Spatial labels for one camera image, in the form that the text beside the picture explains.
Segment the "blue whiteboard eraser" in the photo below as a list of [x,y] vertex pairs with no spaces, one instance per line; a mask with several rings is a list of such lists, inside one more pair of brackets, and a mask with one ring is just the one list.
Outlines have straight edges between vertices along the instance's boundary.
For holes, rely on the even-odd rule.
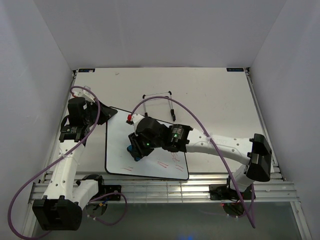
[[141,154],[138,152],[138,150],[133,145],[129,145],[126,148],[126,150],[131,155],[131,157],[133,158],[133,160],[135,162],[138,162],[141,160]]

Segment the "white whiteboard black frame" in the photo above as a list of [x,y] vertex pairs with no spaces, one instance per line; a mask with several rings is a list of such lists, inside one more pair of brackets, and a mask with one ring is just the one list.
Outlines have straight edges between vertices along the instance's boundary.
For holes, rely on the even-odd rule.
[[105,170],[112,175],[187,181],[189,170],[183,152],[169,152],[156,148],[139,161],[127,151],[129,134],[134,128],[126,123],[129,111],[117,109],[117,113],[106,123]]

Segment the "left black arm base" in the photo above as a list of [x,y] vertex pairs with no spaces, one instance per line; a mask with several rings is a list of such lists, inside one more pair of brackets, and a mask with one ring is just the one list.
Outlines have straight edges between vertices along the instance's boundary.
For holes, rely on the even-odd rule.
[[72,190],[71,201],[80,207],[85,207],[89,202],[119,201],[121,196],[113,193],[121,193],[121,185],[105,185],[102,175],[86,175],[82,180],[75,182],[78,187]]

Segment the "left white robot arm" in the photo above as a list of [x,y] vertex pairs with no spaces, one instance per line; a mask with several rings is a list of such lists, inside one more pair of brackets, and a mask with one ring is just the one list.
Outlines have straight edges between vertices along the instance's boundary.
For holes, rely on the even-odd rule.
[[90,200],[106,195],[104,179],[99,174],[86,175],[75,181],[80,158],[86,147],[86,137],[94,124],[103,125],[117,110],[102,103],[71,98],[67,105],[59,135],[59,162],[41,199],[33,202],[32,210],[44,231],[76,231],[82,222],[82,212]]

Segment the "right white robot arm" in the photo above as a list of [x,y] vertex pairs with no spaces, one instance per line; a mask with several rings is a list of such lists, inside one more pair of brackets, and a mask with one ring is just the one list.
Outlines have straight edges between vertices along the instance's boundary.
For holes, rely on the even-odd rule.
[[171,153],[202,153],[236,161],[241,166],[229,175],[226,194],[237,199],[254,182],[269,182],[272,149],[262,134],[252,138],[232,138],[207,135],[188,125],[166,126],[158,120],[139,114],[129,115],[127,124],[133,126],[127,151],[135,161],[147,157],[155,149]]

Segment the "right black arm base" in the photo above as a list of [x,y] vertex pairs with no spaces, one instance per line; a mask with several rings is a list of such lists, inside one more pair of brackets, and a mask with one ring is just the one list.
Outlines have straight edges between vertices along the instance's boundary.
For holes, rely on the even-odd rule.
[[[211,200],[229,200],[232,202],[240,201],[240,198],[236,192],[230,188],[231,178],[226,179],[224,184],[210,184],[209,185],[209,194]],[[252,191],[252,186],[248,186],[245,190],[240,191],[241,196],[244,200],[256,199],[256,194]]]

